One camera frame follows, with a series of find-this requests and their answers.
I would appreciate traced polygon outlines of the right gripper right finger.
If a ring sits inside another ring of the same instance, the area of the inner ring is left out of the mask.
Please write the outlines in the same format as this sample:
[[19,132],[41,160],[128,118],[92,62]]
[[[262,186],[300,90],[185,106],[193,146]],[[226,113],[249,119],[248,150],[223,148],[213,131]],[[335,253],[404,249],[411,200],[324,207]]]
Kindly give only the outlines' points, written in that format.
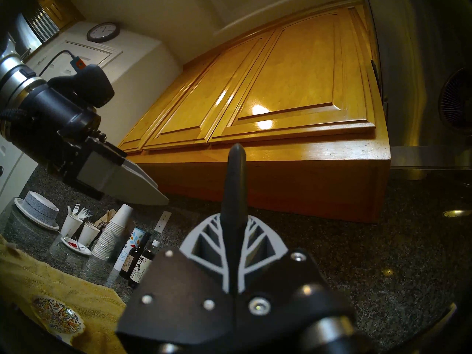
[[262,271],[287,252],[287,246],[272,228],[249,215],[238,264],[238,293],[250,285],[250,275]]

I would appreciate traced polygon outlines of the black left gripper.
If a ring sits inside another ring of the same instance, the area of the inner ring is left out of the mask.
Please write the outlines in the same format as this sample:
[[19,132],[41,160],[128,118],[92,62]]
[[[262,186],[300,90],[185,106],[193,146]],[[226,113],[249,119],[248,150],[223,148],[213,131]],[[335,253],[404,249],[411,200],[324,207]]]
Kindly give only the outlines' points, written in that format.
[[108,195],[127,204],[164,206],[152,178],[100,131],[93,110],[107,104],[107,85],[39,85],[19,105],[6,105],[6,140],[62,181],[100,200]]

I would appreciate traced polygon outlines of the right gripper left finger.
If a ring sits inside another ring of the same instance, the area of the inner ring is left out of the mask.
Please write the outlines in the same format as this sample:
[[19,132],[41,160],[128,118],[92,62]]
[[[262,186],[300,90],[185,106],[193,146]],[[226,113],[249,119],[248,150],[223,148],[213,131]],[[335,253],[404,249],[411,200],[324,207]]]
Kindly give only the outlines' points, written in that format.
[[229,269],[220,213],[207,217],[191,230],[179,249],[185,257],[216,277],[222,290],[229,293]]

